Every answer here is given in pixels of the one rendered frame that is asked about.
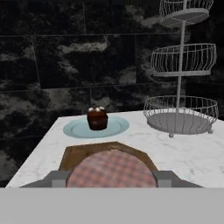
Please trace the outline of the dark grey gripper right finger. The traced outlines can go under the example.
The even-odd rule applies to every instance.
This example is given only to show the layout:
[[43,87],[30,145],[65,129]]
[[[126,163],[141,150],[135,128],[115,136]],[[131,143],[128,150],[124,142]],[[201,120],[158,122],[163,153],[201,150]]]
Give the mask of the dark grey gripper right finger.
[[158,187],[168,187],[168,188],[200,188],[200,185],[188,182],[179,178],[173,171],[154,171],[153,175],[157,181]]

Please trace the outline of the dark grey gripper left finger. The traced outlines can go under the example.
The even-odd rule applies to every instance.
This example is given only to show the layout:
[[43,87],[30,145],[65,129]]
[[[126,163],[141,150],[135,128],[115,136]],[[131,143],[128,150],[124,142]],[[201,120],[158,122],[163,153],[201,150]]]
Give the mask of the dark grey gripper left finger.
[[22,188],[65,187],[70,171],[50,171],[43,179],[22,185]]

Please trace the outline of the jam jar with checkered lid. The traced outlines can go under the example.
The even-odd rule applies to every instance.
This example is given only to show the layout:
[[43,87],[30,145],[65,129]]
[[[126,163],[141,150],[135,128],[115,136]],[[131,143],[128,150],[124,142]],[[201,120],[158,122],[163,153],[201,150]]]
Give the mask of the jam jar with checkered lid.
[[75,166],[67,187],[157,187],[151,170],[135,156],[119,150],[95,153]]

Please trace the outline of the brown wooden cutting board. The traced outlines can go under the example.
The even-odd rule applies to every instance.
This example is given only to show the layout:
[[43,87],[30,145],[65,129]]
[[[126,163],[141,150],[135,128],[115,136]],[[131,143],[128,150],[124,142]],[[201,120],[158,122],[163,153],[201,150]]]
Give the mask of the brown wooden cutting board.
[[101,151],[121,151],[128,153],[136,158],[140,159],[146,164],[151,171],[156,171],[158,168],[154,165],[147,153],[132,148],[126,144],[119,142],[107,142],[107,143],[91,143],[83,145],[67,146],[59,165],[60,171],[71,171],[76,165],[78,165],[85,158],[92,156],[95,153]]

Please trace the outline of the light blue plate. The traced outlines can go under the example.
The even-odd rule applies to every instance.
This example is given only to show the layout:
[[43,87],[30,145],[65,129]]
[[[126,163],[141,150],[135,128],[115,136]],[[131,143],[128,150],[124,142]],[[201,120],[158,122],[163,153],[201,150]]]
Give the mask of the light blue plate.
[[86,118],[73,120],[66,124],[63,133],[69,137],[89,139],[112,137],[125,132],[130,127],[130,123],[119,116],[110,115],[108,126],[104,130],[91,130]]

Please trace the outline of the brown chocolate cupcake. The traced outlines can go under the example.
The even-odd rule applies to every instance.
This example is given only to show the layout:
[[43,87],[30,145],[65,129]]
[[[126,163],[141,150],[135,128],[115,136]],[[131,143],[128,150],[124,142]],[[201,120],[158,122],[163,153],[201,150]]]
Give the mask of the brown chocolate cupcake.
[[89,108],[87,111],[87,122],[91,130],[105,130],[108,126],[108,115],[103,106]]

